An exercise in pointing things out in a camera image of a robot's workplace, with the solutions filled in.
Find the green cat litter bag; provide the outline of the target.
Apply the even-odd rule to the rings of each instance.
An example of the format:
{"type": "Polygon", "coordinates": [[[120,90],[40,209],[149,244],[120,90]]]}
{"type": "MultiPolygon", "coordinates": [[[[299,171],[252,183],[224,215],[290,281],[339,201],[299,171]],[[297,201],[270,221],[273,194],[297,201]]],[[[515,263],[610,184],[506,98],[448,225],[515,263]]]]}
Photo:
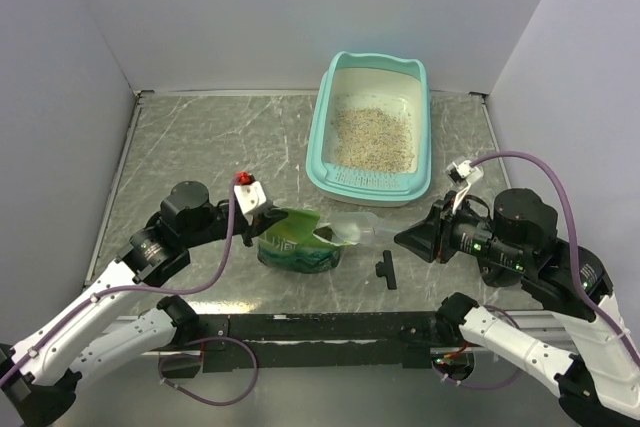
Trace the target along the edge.
{"type": "Polygon", "coordinates": [[[258,237],[258,260],[271,268],[316,274],[336,268],[353,242],[339,238],[317,211],[285,209],[287,217],[258,237]]]}

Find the clear plastic scoop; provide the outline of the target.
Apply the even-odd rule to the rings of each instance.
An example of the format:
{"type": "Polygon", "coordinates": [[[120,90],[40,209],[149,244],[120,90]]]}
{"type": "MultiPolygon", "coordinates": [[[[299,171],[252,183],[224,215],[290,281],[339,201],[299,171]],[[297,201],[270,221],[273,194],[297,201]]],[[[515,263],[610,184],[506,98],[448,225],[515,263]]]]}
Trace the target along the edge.
{"type": "Polygon", "coordinates": [[[328,223],[340,240],[361,245],[392,242],[394,236],[403,229],[396,221],[364,211],[331,213],[328,223]]]}

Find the teal cat litter box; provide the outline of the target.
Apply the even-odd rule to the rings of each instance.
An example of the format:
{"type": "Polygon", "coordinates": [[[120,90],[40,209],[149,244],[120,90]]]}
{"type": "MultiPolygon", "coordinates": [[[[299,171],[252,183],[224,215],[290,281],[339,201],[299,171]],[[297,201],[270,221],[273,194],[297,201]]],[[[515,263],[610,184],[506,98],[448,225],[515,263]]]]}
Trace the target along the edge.
{"type": "Polygon", "coordinates": [[[312,184],[341,202],[399,207],[427,192],[431,171],[430,91],[423,63],[378,53],[337,53],[323,74],[310,127],[306,173],[312,184]],[[407,172],[364,171],[334,162],[337,135],[331,121],[340,110],[359,108],[380,108],[408,120],[414,158],[407,172]]]}

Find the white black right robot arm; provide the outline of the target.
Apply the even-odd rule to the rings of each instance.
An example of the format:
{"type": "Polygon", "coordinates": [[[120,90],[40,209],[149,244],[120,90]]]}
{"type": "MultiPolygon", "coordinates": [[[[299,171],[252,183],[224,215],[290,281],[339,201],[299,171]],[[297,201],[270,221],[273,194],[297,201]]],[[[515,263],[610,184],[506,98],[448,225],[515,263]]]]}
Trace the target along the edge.
{"type": "Polygon", "coordinates": [[[557,236],[557,211],[530,189],[499,193],[486,216],[473,208],[477,197],[455,208],[455,196],[450,191],[436,201],[425,219],[395,235],[395,243],[428,263],[464,253],[494,277],[518,282],[563,326],[576,350],[535,339],[459,292],[436,313],[440,340],[485,347],[527,372],[581,426],[638,425],[639,368],[604,319],[618,319],[619,309],[600,259],[580,248],[573,272],[570,246],[557,236]]]}

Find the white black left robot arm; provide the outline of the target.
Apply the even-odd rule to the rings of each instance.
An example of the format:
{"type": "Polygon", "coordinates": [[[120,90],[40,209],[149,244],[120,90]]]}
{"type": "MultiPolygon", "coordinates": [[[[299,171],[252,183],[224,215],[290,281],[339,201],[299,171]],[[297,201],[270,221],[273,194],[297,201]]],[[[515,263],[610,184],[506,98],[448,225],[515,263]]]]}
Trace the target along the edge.
{"type": "Polygon", "coordinates": [[[199,288],[165,283],[190,264],[192,248],[221,240],[226,262],[234,236],[251,246],[287,215],[245,172],[218,203],[200,182],[175,185],[97,280],[45,326],[2,345],[1,391],[23,424],[52,425],[81,388],[144,352],[192,345],[199,317],[186,298],[211,288],[224,269],[199,288]]]}

